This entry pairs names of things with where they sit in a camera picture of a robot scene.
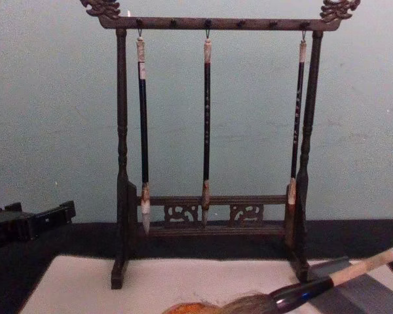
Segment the wooden post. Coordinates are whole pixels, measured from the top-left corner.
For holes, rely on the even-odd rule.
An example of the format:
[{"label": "wooden post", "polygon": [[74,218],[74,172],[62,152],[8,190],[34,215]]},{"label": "wooden post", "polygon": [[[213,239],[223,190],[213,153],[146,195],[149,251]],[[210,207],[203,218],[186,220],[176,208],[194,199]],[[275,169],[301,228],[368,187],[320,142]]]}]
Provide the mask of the wooden post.
[{"label": "wooden post", "polygon": [[322,44],[323,31],[313,32],[313,45],[310,58],[309,83],[307,85],[306,106],[303,122],[303,141],[301,143],[300,169],[297,174],[295,200],[295,260],[293,263],[297,278],[300,281],[307,280],[307,270],[309,265],[305,258],[305,238],[306,238],[306,200],[307,187],[309,185],[309,174],[307,164],[309,162],[310,137],[312,135],[314,106],[316,104],[317,80],[320,63],[320,47]]},{"label": "wooden post", "polygon": [[118,116],[118,177],[117,177],[117,252],[111,274],[112,289],[122,287],[125,262],[128,259],[128,174],[127,106],[126,106],[126,30],[117,29],[117,116]]}]

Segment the large brush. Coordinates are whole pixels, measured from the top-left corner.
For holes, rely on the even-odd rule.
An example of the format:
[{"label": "large brush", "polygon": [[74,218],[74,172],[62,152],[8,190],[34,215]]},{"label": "large brush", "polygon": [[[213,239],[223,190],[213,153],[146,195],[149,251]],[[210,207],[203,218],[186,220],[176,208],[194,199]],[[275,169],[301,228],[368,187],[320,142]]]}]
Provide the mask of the large brush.
[{"label": "large brush", "polygon": [[286,286],[270,294],[245,296],[223,307],[203,304],[181,304],[170,308],[164,314],[288,313],[323,292],[390,262],[393,262],[393,248],[323,278],[308,283]]}]

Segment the white brush tip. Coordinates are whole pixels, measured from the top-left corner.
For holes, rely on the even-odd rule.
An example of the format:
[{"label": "white brush tip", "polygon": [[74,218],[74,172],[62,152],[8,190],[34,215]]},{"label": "white brush tip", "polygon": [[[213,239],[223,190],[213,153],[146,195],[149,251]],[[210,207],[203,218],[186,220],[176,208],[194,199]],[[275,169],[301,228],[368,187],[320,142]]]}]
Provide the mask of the white brush tip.
[{"label": "white brush tip", "polygon": [[143,228],[145,235],[148,236],[150,232],[150,214],[143,214]]},{"label": "white brush tip", "polygon": [[202,224],[204,227],[207,225],[208,221],[208,211],[202,211]]}]

